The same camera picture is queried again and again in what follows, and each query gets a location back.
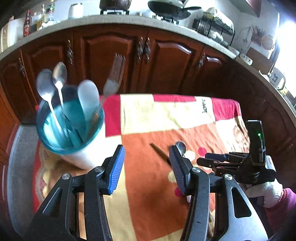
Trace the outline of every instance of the table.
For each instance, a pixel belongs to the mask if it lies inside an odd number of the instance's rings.
[[[113,240],[179,240],[189,203],[180,195],[171,167],[150,143],[168,153],[170,145],[183,140],[196,166],[196,159],[207,152],[248,152],[249,138],[239,103],[202,96],[128,94],[110,96],[103,108],[106,151],[98,157],[98,166],[113,155],[118,144],[126,150],[117,189],[104,196]],[[33,174],[35,212],[67,172],[76,176],[88,171],[38,143]],[[83,198],[79,211],[80,235],[85,238]],[[214,214],[213,194],[210,211]]]

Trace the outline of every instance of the hand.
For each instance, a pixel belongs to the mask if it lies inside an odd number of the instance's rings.
[[[264,197],[263,207],[273,207],[281,200],[283,196],[283,185],[280,184],[276,179],[274,182],[266,182],[250,187],[247,190],[244,190],[248,198],[253,197]]]

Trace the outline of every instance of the metal spoon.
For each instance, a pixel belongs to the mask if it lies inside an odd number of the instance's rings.
[[[55,93],[55,86],[52,83],[52,72],[49,69],[42,70],[39,75],[37,76],[36,86],[38,94],[41,96],[42,99],[48,102],[50,111],[52,112],[52,117],[57,125],[58,130],[60,133],[64,134],[62,128],[57,120],[57,117],[54,113],[54,109],[52,107],[52,97]]]
[[[178,151],[180,152],[181,156],[184,157],[184,153],[186,152],[186,145],[183,141],[177,141],[175,145],[178,148]]]
[[[62,112],[64,112],[64,102],[62,96],[62,88],[66,83],[68,77],[67,68],[63,62],[59,62],[52,73],[52,81],[59,92],[59,99],[61,101]]]

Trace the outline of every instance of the bright window light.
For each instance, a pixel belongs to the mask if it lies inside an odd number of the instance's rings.
[[[296,75],[295,75],[295,56],[296,56],[296,24],[286,22],[278,32],[278,42],[280,52],[275,67],[278,68],[286,78],[286,88],[293,97],[296,97]]]

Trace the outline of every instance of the black clamp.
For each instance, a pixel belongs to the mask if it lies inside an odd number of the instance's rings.
[[[112,157],[85,175],[60,177],[34,215],[25,241],[80,240],[78,201],[84,192],[85,229],[88,241],[111,241],[103,195],[111,195],[117,187],[125,150],[118,145]]]
[[[182,158],[176,146],[169,148],[169,155],[178,188],[183,195],[191,195],[180,240],[206,240],[210,192],[216,193],[215,229],[211,240],[268,239],[255,209],[230,174],[222,177],[208,175]]]

